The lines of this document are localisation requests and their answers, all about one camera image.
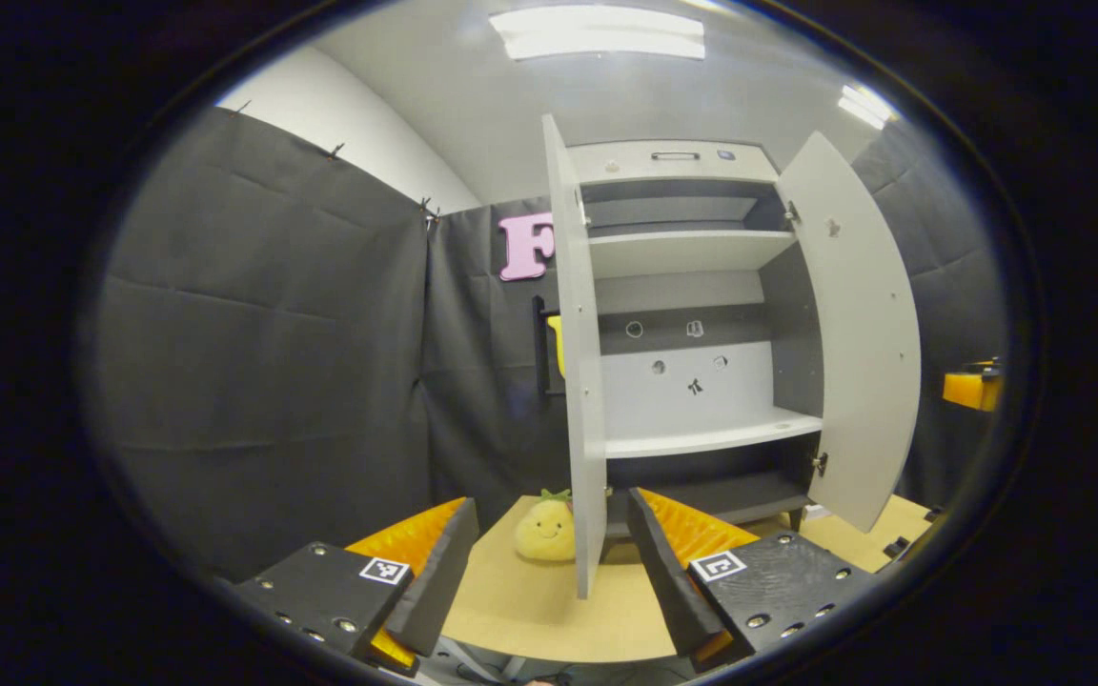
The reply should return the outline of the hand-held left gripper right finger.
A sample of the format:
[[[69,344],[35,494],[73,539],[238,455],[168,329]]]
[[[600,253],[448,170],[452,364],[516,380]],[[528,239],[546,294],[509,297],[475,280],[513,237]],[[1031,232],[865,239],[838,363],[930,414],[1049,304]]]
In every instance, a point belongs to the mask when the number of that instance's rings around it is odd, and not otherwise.
[[[632,488],[627,525],[677,656],[698,672],[778,653],[879,585],[796,531],[749,533]]]

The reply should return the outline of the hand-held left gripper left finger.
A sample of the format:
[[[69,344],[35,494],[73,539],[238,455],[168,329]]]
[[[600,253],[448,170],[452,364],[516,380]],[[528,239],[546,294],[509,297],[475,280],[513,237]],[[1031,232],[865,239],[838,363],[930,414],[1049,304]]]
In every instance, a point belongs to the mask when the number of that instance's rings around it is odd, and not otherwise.
[[[314,541],[235,583],[234,596],[284,641],[333,665],[414,676],[432,656],[479,538],[459,496],[349,546]]]

